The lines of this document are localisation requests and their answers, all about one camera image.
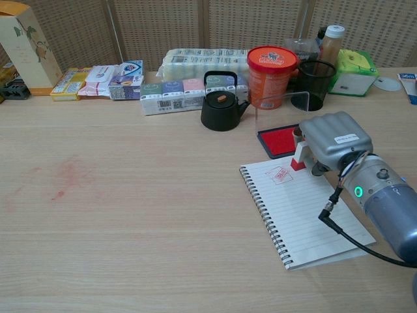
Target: kettle handle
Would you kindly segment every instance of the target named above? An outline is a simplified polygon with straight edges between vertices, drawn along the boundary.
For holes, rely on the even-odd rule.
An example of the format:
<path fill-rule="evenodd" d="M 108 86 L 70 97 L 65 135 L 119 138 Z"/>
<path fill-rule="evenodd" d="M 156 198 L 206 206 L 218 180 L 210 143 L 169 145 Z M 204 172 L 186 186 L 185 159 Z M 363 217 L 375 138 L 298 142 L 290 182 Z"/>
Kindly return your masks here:
<path fill-rule="evenodd" d="M 210 75 L 232 76 L 235 79 L 235 90 L 237 88 L 237 75 L 229 70 L 210 70 L 204 74 L 204 89 L 206 89 L 207 77 Z"/>

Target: orange container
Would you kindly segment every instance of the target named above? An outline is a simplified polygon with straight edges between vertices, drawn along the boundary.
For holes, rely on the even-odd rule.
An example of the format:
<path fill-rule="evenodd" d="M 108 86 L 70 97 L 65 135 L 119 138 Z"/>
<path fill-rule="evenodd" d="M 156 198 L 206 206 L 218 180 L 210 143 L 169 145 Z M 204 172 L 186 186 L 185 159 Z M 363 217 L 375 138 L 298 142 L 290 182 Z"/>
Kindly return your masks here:
<path fill-rule="evenodd" d="M 260 99 L 285 94 L 297 61 L 295 53 L 277 46 L 261 46 L 250 50 L 248 65 L 251 104 L 262 110 L 273 110 L 281 106 L 282 99 Z"/>

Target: red lid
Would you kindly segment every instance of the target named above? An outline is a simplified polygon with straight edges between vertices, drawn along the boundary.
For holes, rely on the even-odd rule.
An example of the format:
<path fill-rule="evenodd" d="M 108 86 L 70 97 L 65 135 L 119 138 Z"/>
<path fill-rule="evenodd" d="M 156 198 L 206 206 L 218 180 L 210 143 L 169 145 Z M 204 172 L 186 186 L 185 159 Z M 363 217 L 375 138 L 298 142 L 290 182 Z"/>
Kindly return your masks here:
<path fill-rule="evenodd" d="M 256 47 L 248 52 L 248 64 L 254 70 L 268 74 L 292 72 L 298 57 L 288 49 L 277 46 Z"/>

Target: notebook spiral binding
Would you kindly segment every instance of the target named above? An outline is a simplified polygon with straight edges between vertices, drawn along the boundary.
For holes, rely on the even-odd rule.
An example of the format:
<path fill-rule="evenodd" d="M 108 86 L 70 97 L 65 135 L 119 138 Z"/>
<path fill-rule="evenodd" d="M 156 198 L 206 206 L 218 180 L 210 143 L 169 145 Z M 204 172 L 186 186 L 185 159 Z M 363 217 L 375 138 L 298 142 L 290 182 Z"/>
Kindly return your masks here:
<path fill-rule="evenodd" d="M 276 229 L 276 226 L 272 221 L 272 218 L 269 215 L 268 209 L 266 208 L 265 204 L 263 204 L 262 198 L 259 195 L 258 190 L 256 189 L 255 183 L 252 181 L 252 178 L 250 177 L 248 170 L 244 166 L 240 168 L 240 173 L 242 174 L 243 180 L 245 181 L 246 186 L 248 187 L 249 193 L 251 194 L 256 204 L 256 207 L 258 208 L 259 214 L 261 215 L 261 218 L 265 223 L 266 229 L 268 230 L 268 233 L 271 236 L 272 242 L 274 243 L 278 255 L 284 263 L 284 266 L 286 268 L 290 268 L 289 265 L 294 261 L 291 259 L 289 251 L 285 248 L 285 244 L 281 239 L 281 236 L 279 235 L 278 230 Z"/>

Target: green led light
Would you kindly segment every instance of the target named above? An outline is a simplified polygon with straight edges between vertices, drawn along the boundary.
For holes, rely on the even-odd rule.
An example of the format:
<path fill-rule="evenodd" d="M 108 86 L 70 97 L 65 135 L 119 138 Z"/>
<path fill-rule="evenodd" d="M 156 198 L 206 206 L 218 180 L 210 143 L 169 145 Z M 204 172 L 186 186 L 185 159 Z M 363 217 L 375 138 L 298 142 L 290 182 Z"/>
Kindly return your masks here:
<path fill-rule="evenodd" d="M 364 190 L 362 189 L 361 186 L 356 186 L 354 188 L 354 194 L 355 194 L 356 197 L 360 198 L 364 194 Z"/>

